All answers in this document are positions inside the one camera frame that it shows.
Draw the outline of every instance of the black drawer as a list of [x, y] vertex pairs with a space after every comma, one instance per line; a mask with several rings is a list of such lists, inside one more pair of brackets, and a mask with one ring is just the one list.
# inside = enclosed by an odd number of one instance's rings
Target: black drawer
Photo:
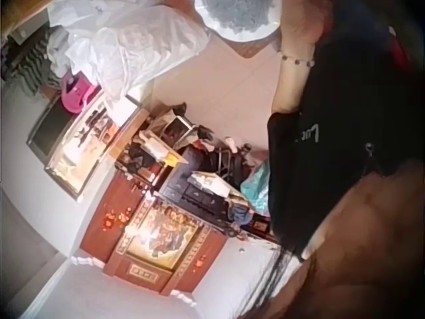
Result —
[[189, 182], [183, 178], [180, 178], [180, 179], [176, 179], [172, 183], [169, 183], [167, 186], [171, 187], [172, 189], [174, 189], [176, 192], [180, 194], [184, 194], [187, 186], [189, 186]]
[[192, 185], [188, 186], [188, 188], [185, 192], [185, 195], [193, 198], [194, 200], [196, 200], [199, 203], [202, 203], [202, 201], [205, 197], [205, 194], [199, 188], [196, 188]]
[[224, 198], [216, 195], [205, 195], [202, 204], [215, 213], [226, 211]]
[[166, 198], [170, 198], [170, 200], [178, 203], [180, 201], [180, 198], [182, 196], [181, 193], [179, 193], [178, 191], [175, 191], [174, 189], [171, 189], [170, 187], [166, 187], [162, 192], [161, 192], [162, 196], [166, 197]]

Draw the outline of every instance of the pink bag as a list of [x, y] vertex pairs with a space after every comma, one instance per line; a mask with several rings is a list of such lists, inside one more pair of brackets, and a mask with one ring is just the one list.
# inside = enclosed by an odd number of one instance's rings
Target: pink bag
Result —
[[75, 76], [69, 70], [62, 78], [62, 103], [71, 113], [81, 113], [92, 99], [97, 86], [94, 86], [79, 72]]

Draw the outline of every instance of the bracelet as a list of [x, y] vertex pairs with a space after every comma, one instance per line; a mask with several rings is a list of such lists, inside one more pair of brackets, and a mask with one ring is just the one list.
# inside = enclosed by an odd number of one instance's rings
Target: bracelet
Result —
[[308, 68], [312, 68], [314, 66], [314, 60], [303, 60], [303, 59], [300, 59], [300, 58], [293, 58], [291, 56], [284, 55], [284, 54], [282, 55], [282, 60], [283, 61], [291, 60], [296, 65], [300, 65], [301, 63], [305, 63], [305, 65], [307, 65]]

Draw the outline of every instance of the plastic bag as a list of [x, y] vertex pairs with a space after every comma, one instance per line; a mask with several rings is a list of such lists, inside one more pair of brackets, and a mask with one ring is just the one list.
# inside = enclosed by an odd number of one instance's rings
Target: plastic bag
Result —
[[268, 212], [268, 181], [270, 166], [268, 160], [261, 164], [255, 172], [242, 182], [240, 192], [255, 208], [256, 212], [269, 216]]
[[[72, 14], [59, 17], [66, 10], [52, 8], [49, 19], [51, 23], [64, 25], [70, 33], [70, 47], [65, 54], [70, 59], [72, 73], [82, 71], [113, 100], [199, 54], [209, 41], [202, 27], [163, 5], [59, 1], [62, 6], [64, 2], [74, 8]], [[100, 13], [95, 13], [92, 5], [82, 2], [104, 6], [99, 8]]]

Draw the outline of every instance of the person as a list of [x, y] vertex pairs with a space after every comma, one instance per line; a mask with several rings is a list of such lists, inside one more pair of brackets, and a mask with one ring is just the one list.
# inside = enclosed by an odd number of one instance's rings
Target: person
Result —
[[281, 32], [268, 121], [281, 249], [241, 318], [410, 318], [424, 290], [416, 74], [360, 1], [286, 0]]

